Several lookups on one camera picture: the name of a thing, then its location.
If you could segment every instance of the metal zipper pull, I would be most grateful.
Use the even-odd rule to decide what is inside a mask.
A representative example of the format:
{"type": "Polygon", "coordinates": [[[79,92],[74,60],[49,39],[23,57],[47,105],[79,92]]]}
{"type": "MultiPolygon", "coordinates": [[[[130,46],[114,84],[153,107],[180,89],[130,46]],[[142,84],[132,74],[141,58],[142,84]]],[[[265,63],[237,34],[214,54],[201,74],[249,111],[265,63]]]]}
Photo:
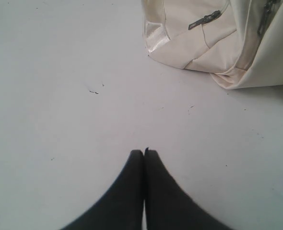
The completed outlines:
{"type": "Polygon", "coordinates": [[[209,23],[211,21],[214,21],[215,19],[219,18],[222,15],[221,11],[215,11],[212,14],[205,15],[203,18],[199,19],[198,21],[195,21],[194,23],[189,25],[189,30],[195,28],[198,25],[203,25],[206,23],[209,23]]]}
{"type": "Polygon", "coordinates": [[[270,14],[272,13],[272,6],[278,2],[280,2],[280,0],[268,0],[267,3],[264,5],[263,14],[262,14],[261,21],[258,27],[258,35],[260,37],[262,37],[265,33],[268,18],[270,14]]]}

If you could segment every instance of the handbag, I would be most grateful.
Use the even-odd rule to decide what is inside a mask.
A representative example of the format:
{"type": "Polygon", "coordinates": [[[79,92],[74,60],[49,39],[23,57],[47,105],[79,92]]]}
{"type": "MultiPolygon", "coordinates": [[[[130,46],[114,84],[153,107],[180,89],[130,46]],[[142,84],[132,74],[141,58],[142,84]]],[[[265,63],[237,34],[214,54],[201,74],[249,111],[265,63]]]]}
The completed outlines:
{"type": "Polygon", "coordinates": [[[142,0],[149,56],[225,89],[283,84],[283,0],[142,0]]]}

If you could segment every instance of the cream bag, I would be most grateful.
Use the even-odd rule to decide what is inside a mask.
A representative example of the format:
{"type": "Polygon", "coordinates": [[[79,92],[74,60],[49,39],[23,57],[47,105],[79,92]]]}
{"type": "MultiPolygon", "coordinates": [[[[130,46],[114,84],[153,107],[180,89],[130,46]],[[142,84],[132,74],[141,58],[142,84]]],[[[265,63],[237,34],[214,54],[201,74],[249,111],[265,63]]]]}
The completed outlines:
{"type": "Polygon", "coordinates": [[[226,89],[283,84],[283,0],[142,0],[151,58],[226,89]]]}

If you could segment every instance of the floor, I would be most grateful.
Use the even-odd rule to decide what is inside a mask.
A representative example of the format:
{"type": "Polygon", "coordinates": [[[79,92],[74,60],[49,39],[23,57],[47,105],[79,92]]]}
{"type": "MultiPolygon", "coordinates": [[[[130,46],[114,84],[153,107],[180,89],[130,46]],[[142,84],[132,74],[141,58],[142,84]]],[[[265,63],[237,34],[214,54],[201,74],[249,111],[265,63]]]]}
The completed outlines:
{"type": "Polygon", "coordinates": [[[151,60],[130,0],[0,0],[0,230],[55,230],[132,149],[236,230],[283,230],[283,86],[151,60]]]}

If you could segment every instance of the zipper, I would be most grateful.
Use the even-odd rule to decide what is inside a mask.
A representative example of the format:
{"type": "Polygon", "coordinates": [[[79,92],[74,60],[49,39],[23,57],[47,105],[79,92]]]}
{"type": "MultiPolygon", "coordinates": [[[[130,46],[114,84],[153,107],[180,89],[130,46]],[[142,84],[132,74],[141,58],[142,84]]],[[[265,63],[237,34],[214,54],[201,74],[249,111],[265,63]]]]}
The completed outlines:
{"type": "Polygon", "coordinates": [[[214,11],[213,13],[209,14],[209,15],[205,15],[203,18],[195,21],[194,23],[189,25],[189,30],[195,28],[198,25],[204,25],[206,23],[210,23],[212,21],[214,21],[215,19],[218,19],[223,12],[227,9],[229,5],[229,1],[226,1],[226,4],[224,5],[223,9],[220,11],[214,11]]]}
{"type": "Polygon", "coordinates": [[[267,3],[264,5],[263,14],[257,31],[260,37],[263,37],[263,35],[265,34],[266,27],[268,24],[267,22],[270,17],[270,14],[272,13],[272,7],[279,2],[280,0],[267,0],[267,3]]]}

